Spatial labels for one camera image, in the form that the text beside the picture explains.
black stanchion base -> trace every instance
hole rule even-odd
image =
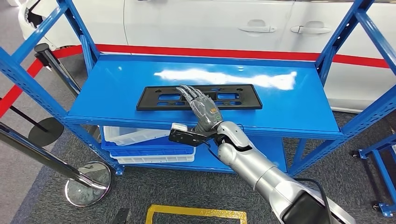
[[[47,129],[48,132],[34,126],[29,132],[28,139],[40,147],[47,146],[56,141],[64,130],[64,126],[55,118],[46,118],[38,123]]]

floor marking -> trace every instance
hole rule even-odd
[[[147,211],[146,224],[153,224],[154,212],[189,215],[189,216],[236,218],[240,220],[240,224],[248,223],[246,212],[244,211],[197,209],[197,208],[186,208],[186,207],[152,204]]]

blue shelf board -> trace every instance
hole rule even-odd
[[[222,111],[246,134],[336,139],[342,133],[311,62],[101,55],[66,119],[79,124],[169,129],[192,111],[136,111],[146,86],[253,84],[261,110]]]
[[[268,136],[249,136],[252,143],[269,158],[277,167],[287,173],[287,165],[283,150],[283,142],[280,137]],[[217,146],[211,140],[210,149],[217,155]],[[165,168],[180,169],[191,171],[221,172],[234,173],[233,170],[217,160],[208,151],[208,146],[202,144],[197,147],[195,152],[195,160],[193,162],[173,162],[173,163],[141,163],[141,164],[123,164],[131,167],[148,167],[148,168]]]

black bracket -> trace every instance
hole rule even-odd
[[[147,86],[144,88],[137,111],[191,110],[177,86]],[[193,85],[210,96],[220,110],[262,109],[262,103],[252,84]]]
[[[128,224],[130,218],[130,209],[121,208],[113,219],[112,224]]]

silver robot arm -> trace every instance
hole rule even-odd
[[[219,159],[239,174],[266,200],[282,224],[328,224],[324,201],[318,191],[308,188],[279,170],[233,122],[217,127]],[[354,224],[355,219],[327,199],[332,224]]]
[[[219,109],[209,96],[183,84],[176,89],[190,104],[198,124],[188,129],[185,125],[174,123],[170,141],[198,146],[214,138],[219,147],[220,161],[231,167],[270,204],[282,224],[356,223],[332,200],[325,197],[328,202],[328,206],[325,206],[322,194],[279,170],[235,123],[223,121]]]

